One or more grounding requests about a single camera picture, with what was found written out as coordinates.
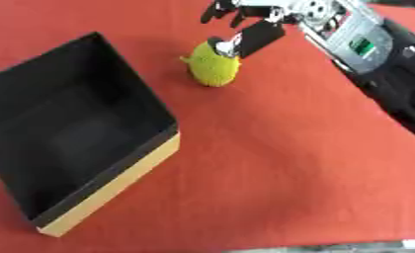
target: red tablecloth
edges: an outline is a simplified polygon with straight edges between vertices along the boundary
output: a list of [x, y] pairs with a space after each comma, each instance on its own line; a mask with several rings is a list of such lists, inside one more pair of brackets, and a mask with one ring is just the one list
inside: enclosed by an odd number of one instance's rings
[[[228, 21], [208, 0], [0, 0], [0, 70], [102, 32], [169, 105], [181, 151], [66, 236], [36, 234], [0, 182], [0, 252], [215, 252], [415, 238], [415, 136], [301, 33], [223, 89], [180, 55]], [[415, 31], [415, 10], [380, 8]]]

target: open box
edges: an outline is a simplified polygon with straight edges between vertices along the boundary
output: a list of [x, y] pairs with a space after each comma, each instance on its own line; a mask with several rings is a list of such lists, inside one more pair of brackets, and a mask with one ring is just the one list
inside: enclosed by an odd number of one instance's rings
[[0, 178], [60, 236], [177, 151], [177, 123], [99, 35], [0, 73]]

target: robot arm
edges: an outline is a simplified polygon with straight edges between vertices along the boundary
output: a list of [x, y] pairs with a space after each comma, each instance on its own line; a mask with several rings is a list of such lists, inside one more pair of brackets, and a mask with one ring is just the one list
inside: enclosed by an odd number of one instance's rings
[[305, 38], [388, 114], [415, 133], [415, 35], [361, 0], [216, 0], [202, 22], [237, 12], [236, 21], [261, 17], [225, 42], [209, 40], [220, 55], [246, 57], [295, 24]]

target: tennis ball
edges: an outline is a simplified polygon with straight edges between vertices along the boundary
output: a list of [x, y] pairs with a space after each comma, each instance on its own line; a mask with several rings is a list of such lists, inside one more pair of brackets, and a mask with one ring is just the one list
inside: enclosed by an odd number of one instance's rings
[[194, 49], [189, 58], [181, 57], [189, 65], [193, 76], [203, 85], [222, 87], [233, 81], [240, 66], [239, 57], [228, 58], [216, 54], [208, 42]]

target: tan box edge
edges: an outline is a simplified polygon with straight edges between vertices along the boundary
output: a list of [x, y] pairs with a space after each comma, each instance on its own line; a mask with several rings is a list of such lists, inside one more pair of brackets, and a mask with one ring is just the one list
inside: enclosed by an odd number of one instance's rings
[[58, 217], [50, 224], [44, 227], [38, 227], [38, 231], [46, 235], [60, 237], [129, 185], [151, 171], [155, 166], [166, 160], [166, 158], [179, 149], [179, 146], [180, 133], [178, 132], [79, 205]]

